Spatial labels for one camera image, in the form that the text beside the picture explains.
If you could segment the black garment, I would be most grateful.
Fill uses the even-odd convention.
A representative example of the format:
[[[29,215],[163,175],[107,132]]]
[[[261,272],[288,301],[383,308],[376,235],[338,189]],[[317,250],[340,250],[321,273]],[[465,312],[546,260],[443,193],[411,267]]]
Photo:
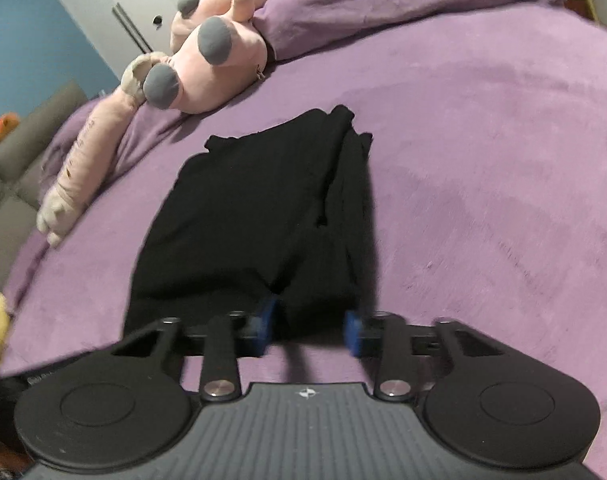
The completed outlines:
[[[124,330],[273,312],[282,340],[326,332],[372,286],[369,148],[348,107],[242,138],[212,136],[160,206],[134,267]]]

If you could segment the long pink plush pillow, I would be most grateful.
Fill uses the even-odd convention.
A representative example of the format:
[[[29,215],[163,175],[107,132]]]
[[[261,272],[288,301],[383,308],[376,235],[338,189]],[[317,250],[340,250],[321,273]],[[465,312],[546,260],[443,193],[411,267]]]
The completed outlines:
[[[162,52],[139,55],[125,69],[119,86],[90,113],[38,210],[37,229],[50,247],[61,244],[90,205],[128,125],[145,101],[146,76],[168,58]]]

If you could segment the purple bed blanket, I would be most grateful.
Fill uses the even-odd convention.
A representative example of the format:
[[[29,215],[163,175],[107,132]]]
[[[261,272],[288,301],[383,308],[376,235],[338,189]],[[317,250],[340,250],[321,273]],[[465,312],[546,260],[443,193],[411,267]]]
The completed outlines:
[[[186,159],[338,104],[371,133],[377,306],[457,318],[584,382],[607,478],[607,30],[558,0],[270,0],[278,65],[198,118],[143,106],[59,248],[32,234],[2,374],[115,341]]]

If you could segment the grey sofa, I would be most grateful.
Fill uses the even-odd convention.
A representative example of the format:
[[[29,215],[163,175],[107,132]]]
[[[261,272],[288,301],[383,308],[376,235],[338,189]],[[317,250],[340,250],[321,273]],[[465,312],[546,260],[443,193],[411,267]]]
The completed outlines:
[[[76,81],[67,81],[0,143],[0,290],[34,229],[42,154],[87,100]]]

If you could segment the pink pig plush toy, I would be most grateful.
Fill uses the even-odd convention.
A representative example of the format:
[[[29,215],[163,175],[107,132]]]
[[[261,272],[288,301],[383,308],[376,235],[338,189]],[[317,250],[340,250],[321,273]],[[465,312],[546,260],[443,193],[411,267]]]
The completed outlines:
[[[203,114],[226,104],[264,76],[268,47],[253,17],[268,0],[178,0],[172,54],[143,82],[159,110]]]

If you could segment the orange plush toy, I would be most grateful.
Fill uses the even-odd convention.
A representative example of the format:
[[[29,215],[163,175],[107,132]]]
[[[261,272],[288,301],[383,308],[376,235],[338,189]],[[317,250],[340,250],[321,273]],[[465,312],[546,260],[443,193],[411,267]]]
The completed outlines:
[[[0,143],[20,124],[20,117],[9,112],[0,116]]]

